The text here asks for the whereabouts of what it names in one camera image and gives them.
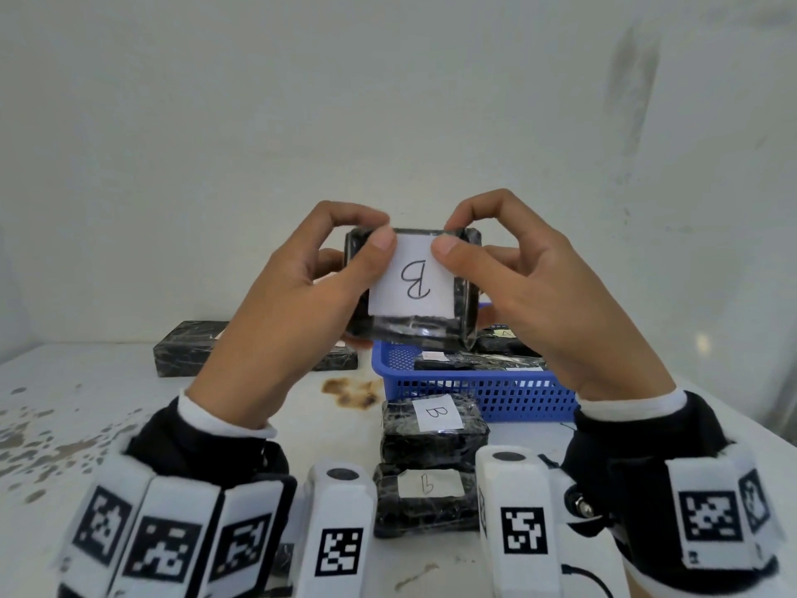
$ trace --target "metal screw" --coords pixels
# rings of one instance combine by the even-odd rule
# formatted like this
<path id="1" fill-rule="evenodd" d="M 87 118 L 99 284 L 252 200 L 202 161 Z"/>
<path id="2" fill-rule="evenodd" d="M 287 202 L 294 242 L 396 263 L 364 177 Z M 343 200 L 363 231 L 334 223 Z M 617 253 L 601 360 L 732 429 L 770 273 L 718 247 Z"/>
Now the metal screw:
<path id="1" fill-rule="evenodd" d="M 595 515 L 592 506 L 589 505 L 583 497 L 579 497 L 577 500 L 575 500 L 575 508 L 584 518 L 593 518 Z"/>

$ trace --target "paper label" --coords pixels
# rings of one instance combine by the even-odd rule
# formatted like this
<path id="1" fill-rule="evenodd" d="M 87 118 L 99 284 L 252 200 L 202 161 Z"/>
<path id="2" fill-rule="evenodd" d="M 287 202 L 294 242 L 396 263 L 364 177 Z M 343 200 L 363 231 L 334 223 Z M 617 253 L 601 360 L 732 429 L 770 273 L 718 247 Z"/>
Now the paper label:
<path id="1" fill-rule="evenodd" d="M 406 470 L 398 475 L 400 498 L 461 498 L 462 478 L 455 470 Z"/>
<path id="2" fill-rule="evenodd" d="M 448 357 L 443 352 L 424 351 L 421 353 L 424 361 L 447 361 Z"/>
<path id="3" fill-rule="evenodd" d="M 397 235 L 387 271 L 368 295 L 372 316 L 453 319 L 453 275 L 432 257 L 433 235 Z"/>
<path id="4" fill-rule="evenodd" d="M 421 432 L 460 430 L 465 426 L 453 404 L 451 395 L 435 396 L 431 399 L 416 399 L 412 402 L 418 417 Z"/>

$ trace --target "hand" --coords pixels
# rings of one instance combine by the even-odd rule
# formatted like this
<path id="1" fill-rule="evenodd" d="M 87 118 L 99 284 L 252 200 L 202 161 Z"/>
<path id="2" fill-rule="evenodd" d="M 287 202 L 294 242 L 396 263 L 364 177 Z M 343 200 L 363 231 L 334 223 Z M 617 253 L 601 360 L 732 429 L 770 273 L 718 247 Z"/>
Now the hand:
<path id="1" fill-rule="evenodd" d="M 386 213 L 322 201 L 272 254 L 187 394 L 236 426 L 262 428 L 288 390 L 344 334 L 359 297 L 393 257 Z M 344 255 L 321 250 L 332 229 L 381 227 L 343 268 Z M 330 272 L 333 277 L 314 284 Z"/>
<path id="2" fill-rule="evenodd" d="M 493 301 L 479 312 L 481 327 L 507 324 L 583 399 L 645 399 L 675 390 L 664 364 L 562 233 L 505 189 L 466 199 L 445 228 L 482 218 L 496 218 L 519 247 L 478 247 L 448 235 L 432 245 L 445 268 Z"/>

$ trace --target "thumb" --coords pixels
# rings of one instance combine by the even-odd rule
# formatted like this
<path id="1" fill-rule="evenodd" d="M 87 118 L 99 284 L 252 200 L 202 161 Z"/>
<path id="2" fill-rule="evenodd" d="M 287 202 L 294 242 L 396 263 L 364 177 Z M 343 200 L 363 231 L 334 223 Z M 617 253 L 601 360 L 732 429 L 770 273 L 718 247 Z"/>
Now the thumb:
<path id="1" fill-rule="evenodd" d="M 341 289 L 359 297 L 370 288 L 391 263 L 396 249 L 396 233 L 390 225 L 380 226 L 371 233 L 366 244 L 351 262 L 328 281 L 334 281 Z"/>
<path id="2" fill-rule="evenodd" d="M 475 283 L 491 298 L 496 290 L 514 283 L 520 276 L 487 253 L 480 245 L 473 245 L 453 237 L 441 235 L 432 241 L 432 254 L 440 264 Z"/>

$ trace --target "dirty tabletop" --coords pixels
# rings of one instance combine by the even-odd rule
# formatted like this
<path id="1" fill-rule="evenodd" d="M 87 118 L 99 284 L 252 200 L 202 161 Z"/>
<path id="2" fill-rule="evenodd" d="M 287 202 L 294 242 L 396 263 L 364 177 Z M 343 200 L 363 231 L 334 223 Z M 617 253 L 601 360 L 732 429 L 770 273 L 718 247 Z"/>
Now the dirty tabletop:
<path id="1" fill-rule="evenodd" d="M 332 457 L 373 470 L 379 461 L 381 381 L 367 356 L 358 371 L 311 373 L 294 387 L 272 420 L 292 473 L 304 482 L 313 462 Z M 147 344 L 52 344 L 0 366 L 0 586 L 8 598 L 54 596 L 49 567 L 66 525 L 114 438 L 134 433 L 189 378 L 158 379 Z M 718 412 L 759 452 L 783 525 L 797 490 L 779 473 L 797 450 L 725 406 Z M 520 444 L 561 461 L 572 435 L 557 423 L 492 424 L 493 444 Z M 764 458 L 763 451 L 772 457 Z M 562 562 L 589 569 L 618 598 L 628 596 L 611 539 L 583 539 L 559 529 Z M 782 570 L 797 569 L 787 546 Z M 563 578 L 565 596 L 603 593 L 589 580 Z M 373 543 L 364 596 L 491 596 L 477 533 L 405 537 Z"/>

